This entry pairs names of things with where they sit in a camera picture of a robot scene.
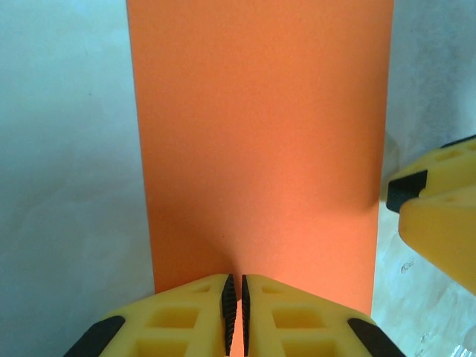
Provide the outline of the orange paper sheet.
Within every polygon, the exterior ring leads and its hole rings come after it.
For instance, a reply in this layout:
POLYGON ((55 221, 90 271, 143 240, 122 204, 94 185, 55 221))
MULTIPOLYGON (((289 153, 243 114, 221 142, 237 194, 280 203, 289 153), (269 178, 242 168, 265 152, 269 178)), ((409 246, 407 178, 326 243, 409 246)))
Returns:
POLYGON ((126 0, 154 287, 371 310, 393 0, 126 0))

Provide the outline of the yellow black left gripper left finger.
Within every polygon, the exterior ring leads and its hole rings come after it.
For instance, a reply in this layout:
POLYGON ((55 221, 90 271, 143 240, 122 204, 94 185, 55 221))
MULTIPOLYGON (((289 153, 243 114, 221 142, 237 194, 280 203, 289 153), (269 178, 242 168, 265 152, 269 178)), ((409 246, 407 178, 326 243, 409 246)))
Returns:
POLYGON ((65 357, 230 357, 234 278, 214 274, 110 312, 65 357))

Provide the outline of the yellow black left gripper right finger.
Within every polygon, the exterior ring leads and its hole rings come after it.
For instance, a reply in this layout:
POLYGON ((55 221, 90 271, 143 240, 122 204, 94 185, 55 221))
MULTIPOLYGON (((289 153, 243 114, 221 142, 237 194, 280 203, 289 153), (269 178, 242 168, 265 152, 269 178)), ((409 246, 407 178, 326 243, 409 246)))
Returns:
POLYGON ((258 274, 242 278, 245 357, 405 357, 366 314, 258 274))

